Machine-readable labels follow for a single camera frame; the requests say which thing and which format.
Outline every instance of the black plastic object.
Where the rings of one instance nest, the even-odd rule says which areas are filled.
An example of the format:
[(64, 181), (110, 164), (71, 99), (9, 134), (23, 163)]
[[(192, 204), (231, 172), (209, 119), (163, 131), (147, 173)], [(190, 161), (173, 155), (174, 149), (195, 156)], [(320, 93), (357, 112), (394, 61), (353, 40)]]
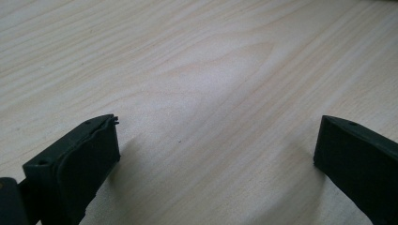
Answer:
[(116, 121), (117, 117), (107, 114), (83, 122), (26, 162), (26, 179), (18, 186), (11, 178), (1, 178), (0, 224), (36, 224), (39, 220), (43, 225), (79, 224), (120, 160)]
[(314, 165), (374, 224), (398, 224), (398, 143), (324, 115)]

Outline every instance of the wooden table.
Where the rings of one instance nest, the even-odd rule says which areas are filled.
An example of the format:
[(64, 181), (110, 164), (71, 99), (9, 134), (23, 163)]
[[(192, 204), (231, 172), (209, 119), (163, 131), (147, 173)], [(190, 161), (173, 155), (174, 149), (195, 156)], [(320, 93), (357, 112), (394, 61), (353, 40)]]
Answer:
[(0, 175), (86, 119), (121, 161), (81, 224), (371, 224), (321, 115), (398, 141), (393, 1), (2, 1)]

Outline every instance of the light wood surface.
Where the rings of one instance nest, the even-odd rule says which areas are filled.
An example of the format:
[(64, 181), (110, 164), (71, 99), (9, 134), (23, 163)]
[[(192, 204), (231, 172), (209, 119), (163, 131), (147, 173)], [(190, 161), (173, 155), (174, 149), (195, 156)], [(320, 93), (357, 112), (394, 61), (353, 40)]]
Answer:
[(81, 224), (371, 224), (314, 147), (323, 114), (397, 142), (397, 69), (393, 1), (1, 1), (0, 175), (114, 113)]

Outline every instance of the wood grain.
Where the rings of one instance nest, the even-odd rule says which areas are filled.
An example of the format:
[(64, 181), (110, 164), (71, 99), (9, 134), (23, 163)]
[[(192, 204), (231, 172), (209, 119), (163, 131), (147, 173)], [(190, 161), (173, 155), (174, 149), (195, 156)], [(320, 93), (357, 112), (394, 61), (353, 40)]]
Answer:
[(122, 159), (81, 224), (371, 224), (322, 114), (398, 141), (393, 1), (1, 1), (0, 175), (85, 119)]

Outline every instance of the black plastic part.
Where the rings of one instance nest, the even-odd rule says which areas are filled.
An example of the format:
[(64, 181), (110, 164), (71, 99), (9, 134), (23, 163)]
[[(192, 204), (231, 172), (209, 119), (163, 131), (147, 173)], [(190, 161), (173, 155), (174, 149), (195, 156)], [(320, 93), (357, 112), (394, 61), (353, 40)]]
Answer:
[(9, 177), (0, 178), (0, 224), (30, 224), (17, 182)]
[[(79, 224), (85, 208), (120, 160), (116, 121), (117, 117), (107, 114), (81, 123), (26, 162), (26, 179), (18, 188), (14, 185), (13, 195), (0, 195), (0, 202), (23, 203), (24, 207), (18, 204), (10, 210), (14, 215), (24, 212), (27, 224), (39, 220), (43, 225)], [(1, 217), (0, 224), (16, 223)]]
[(398, 224), (398, 143), (324, 115), (314, 165), (374, 224)]

